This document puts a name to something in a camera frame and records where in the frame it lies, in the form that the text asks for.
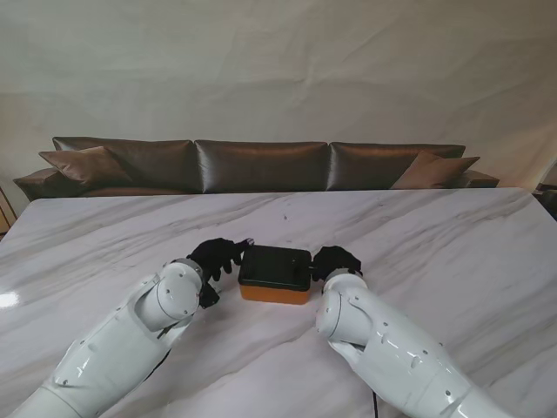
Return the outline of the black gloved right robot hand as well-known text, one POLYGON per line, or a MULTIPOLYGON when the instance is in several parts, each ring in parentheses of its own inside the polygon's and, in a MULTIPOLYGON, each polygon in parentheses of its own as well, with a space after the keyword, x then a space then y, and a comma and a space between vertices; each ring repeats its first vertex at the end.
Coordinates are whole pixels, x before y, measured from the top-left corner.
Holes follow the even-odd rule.
POLYGON ((362 274, 361 261, 340 246, 323 246, 312 259, 312 280, 326 280, 336 270, 362 274))

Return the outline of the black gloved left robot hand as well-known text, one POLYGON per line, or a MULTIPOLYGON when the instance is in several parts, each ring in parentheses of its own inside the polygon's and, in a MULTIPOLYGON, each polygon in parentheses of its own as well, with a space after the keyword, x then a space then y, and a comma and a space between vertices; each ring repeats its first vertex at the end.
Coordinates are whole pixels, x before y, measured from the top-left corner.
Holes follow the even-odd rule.
POLYGON ((204 281, 219 281, 221 273, 230 274, 232 266, 240 266, 245 250, 254 244, 252 238, 234 242, 229 239, 209 239, 199 244, 187 258, 202 270, 204 281))

